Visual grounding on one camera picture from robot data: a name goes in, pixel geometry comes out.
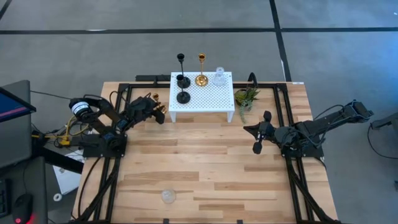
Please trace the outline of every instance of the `monitor screen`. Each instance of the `monitor screen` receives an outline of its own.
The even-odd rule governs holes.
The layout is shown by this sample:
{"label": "monitor screen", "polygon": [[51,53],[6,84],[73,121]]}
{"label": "monitor screen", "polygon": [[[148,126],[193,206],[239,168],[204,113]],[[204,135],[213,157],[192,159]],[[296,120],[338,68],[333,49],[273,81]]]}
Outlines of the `monitor screen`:
{"label": "monitor screen", "polygon": [[0,88],[0,122],[18,118],[35,111],[36,108],[32,105]]}

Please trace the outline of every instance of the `green plant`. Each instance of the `green plant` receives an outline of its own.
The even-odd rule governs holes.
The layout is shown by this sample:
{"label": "green plant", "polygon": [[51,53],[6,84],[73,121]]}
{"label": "green plant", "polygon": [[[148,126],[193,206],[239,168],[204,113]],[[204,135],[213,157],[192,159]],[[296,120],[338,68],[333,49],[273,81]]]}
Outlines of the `green plant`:
{"label": "green plant", "polygon": [[244,118],[244,109],[247,107],[248,111],[251,110],[253,107],[253,100],[258,100],[256,96],[259,92],[260,91],[257,91],[257,88],[247,87],[245,90],[238,90],[235,93],[235,100],[240,104],[239,115],[243,123],[246,123]]}

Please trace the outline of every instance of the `wooden table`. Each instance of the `wooden table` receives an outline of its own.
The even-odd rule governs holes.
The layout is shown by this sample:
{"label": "wooden table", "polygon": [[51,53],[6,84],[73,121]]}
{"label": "wooden table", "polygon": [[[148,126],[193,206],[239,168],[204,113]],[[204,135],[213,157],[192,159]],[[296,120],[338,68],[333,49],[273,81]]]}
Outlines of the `wooden table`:
{"label": "wooden table", "polygon": [[[106,82],[102,97],[108,98],[119,83]],[[304,85],[287,83],[294,121],[312,119]],[[132,99],[148,92],[158,93],[167,105],[168,88],[136,88]],[[262,120],[265,110],[278,127],[274,93],[261,89],[252,111],[246,112],[247,125]],[[282,93],[284,121],[287,124]],[[227,123],[223,113],[179,114],[176,123],[166,115],[163,125],[154,118],[130,129],[126,155],[121,160],[113,207],[115,223],[295,223],[292,196],[279,148],[263,142],[261,155],[252,152],[254,138],[243,130],[239,113]],[[108,118],[102,119],[110,124]],[[86,208],[97,194],[103,160],[93,170],[82,200]],[[95,158],[85,162],[80,189]],[[325,168],[315,159],[304,158],[308,188],[322,209],[337,218]],[[161,191],[174,189],[177,199],[165,204]],[[300,205],[306,218],[301,194]],[[103,200],[105,217],[108,196]],[[73,215],[77,216],[78,197]]]}

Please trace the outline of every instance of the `small gold object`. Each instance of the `small gold object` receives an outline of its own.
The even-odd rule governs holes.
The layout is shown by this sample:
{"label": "small gold object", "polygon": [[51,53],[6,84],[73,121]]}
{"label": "small gold object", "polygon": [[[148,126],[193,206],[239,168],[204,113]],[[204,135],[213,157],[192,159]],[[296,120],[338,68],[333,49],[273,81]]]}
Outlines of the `small gold object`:
{"label": "small gold object", "polygon": [[155,102],[157,103],[157,106],[154,108],[154,110],[160,110],[163,114],[166,114],[166,112],[167,112],[166,106],[162,105],[162,103],[159,102],[159,94],[154,93],[154,95],[152,97],[155,100]]}
{"label": "small gold object", "polygon": [[198,86],[205,86],[208,83],[208,78],[203,74],[203,63],[205,62],[206,55],[204,53],[199,54],[199,62],[200,62],[200,75],[195,78],[195,83]]}

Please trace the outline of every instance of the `concrete floor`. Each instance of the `concrete floor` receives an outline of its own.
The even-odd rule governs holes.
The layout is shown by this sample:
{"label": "concrete floor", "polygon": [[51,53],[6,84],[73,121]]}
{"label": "concrete floor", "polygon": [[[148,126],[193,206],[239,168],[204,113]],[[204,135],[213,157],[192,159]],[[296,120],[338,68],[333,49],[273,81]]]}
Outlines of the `concrete floor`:
{"label": "concrete floor", "polygon": [[[398,26],[394,0],[276,0],[282,28]],[[13,0],[0,30],[145,29],[181,27],[273,27],[267,0]],[[292,80],[305,82],[313,114],[352,99],[373,110],[374,119],[398,112],[398,32],[284,33]],[[22,79],[31,88],[74,97],[99,94],[105,81],[223,66],[235,81],[250,72],[260,81],[283,81],[275,34],[0,35],[0,84]],[[68,101],[32,95],[33,122],[42,130],[70,116]],[[368,124],[346,125],[326,135],[324,150],[333,198],[347,223],[398,220],[398,161],[368,146]],[[383,154],[398,156],[390,127],[371,133]],[[75,192],[55,203],[59,191],[47,167],[49,218],[70,218]]]}

